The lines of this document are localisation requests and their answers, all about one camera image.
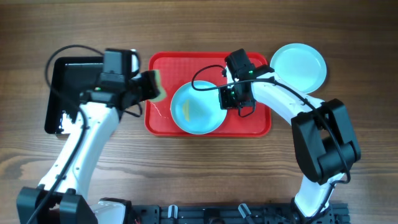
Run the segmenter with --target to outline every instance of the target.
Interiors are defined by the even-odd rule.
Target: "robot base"
[[[132,206],[133,212],[129,215],[128,223],[134,224],[290,224],[299,223],[292,219],[290,203],[273,203],[263,206],[248,206],[251,212],[250,220],[244,219],[237,207],[215,206],[215,207],[175,207],[177,218],[170,214],[175,205],[159,207],[157,205]],[[223,222],[211,222],[211,218],[219,218]],[[350,224],[347,204],[331,204],[324,216],[312,223],[316,224]]]

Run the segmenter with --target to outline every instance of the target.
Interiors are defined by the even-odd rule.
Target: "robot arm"
[[[255,68],[243,49],[226,57],[226,77],[228,83],[236,84],[220,88],[221,109],[240,110],[245,106],[255,109],[256,102],[263,103],[292,125],[296,159],[304,173],[301,188],[293,200],[300,219],[308,220],[318,209],[322,212],[328,208],[331,183],[344,176],[341,158],[330,136],[324,139],[320,136],[322,127],[313,109],[282,86],[306,99],[327,119],[350,169],[360,159],[361,151],[344,104],[338,100],[324,102],[301,93],[267,65]],[[270,79],[282,86],[272,82],[250,82]],[[320,208],[326,198],[325,206]]]
[[[90,128],[86,130],[85,138],[64,177],[65,179],[61,181],[55,191],[66,193],[68,189],[75,189],[76,194],[82,195],[87,200],[88,187],[94,168],[104,145],[119,124],[119,115],[115,107],[108,108],[104,103],[88,102],[85,105],[80,105],[80,108],[87,115]],[[40,181],[39,186],[42,186],[44,190],[50,190],[53,186],[56,176],[61,172],[76,146],[83,125],[81,120],[79,113],[74,124],[75,129],[70,134],[58,159]]]

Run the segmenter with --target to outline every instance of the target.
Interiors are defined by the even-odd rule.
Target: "bowl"
[[[206,81],[195,81],[194,85],[197,88],[215,87]],[[190,134],[207,134],[217,129],[227,113],[220,108],[218,95],[218,90],[194,90],[191,82],[181,86],[170,105],[175,124]]]

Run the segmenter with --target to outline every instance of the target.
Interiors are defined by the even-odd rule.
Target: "light blue plate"
[[[270,66],[288,84],[303,93],[317,90],[326,79],[322,55],[305,44],[288,44],[272,57]]]
[[[197,88],[215,86],[206,81],[195,81],[194,84]],[[190,82],[175,92],[170,110],[175,124],[190,134],[214,131],[222,124],[227,112],[220,108],[218,90],[196,91]]]

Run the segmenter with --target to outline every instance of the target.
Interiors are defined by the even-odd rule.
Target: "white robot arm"
[[[345,171],[339,160],[329,162],[334,163],[333,168],[330,164],[327,164],[326,157],[331,161],[336,159],[336,157],[332,159],[331,156],[325,155],[334,154],[335,156],[337,152],[335,146],[331,144],[330,138],[321,139],[318,129],[322,127],[319,125],[319,120],[316,120],[317,116],[311,113],[316,109],[323,111],[322,115],[328,117],[330,125],[334,127],[334,131],[336,131],[341,140],[338,144],[341,144],[340,147],[343,149],[343,158],[345,157],[349,161],[349,168],[351,168],[352,164],[360,158],[360,149],[345,107],[338,100],[335,100],[334,103],[339,104],[339,106],[334,107],[334,109],[331,109],[333,106],[330,106],[334,103],[328,102],[325,106],[322,106],[323,100],[308,96],[295,89],[283,81],[272,68],[268,66],[254,68],[243,49],[235,51],[228,56],[226,64],[225,71],[228,86],[220,89],[221,108],[240,109],[243,106],[255,108],[254,104],[258,102],[270,107],[289,124],[292,125],[292,122],[294,122],[296,158],[304,172],[301,188],[294,198],[294,204],[300,216],[304,220],[310,220],[314,215],[318,215],[328,208],[328,200],[334,189],[334,183],[344,176]],[[323,172],[325,172],[322,178],[320,175],[313,175],[314,173],[310,171],[310,169],[321,167],[306,167],[306,163],[314,163],[315,166],[318,166],[318,160],[321,160],[319,163],[324,169]],[[306,173],[311,175],[310,179],[305,175]]]
[[[71,45],[56,53],[72,47],[91,50],[82,45]],[[99,74],[95,86],[80,93],[79,107],[85,114],[86,122],[82,113],[78,112],[72,132],[52,168],[37,188],[24,187],[17,198],[21,223],[125,223],[125,211],[131,203],[108,198],[89,207],[86,200],[100,154],[116,130],[122,114],[127,113],[125,109],[140,101],[162,97],[157,86],[158,72],[138,74],[139,66],[139,57],[134,51],[105,51],[103,72]],[[59,177],[64,169],[65,175]],[[59,204],[57,211],[51,210],[55,204]]]

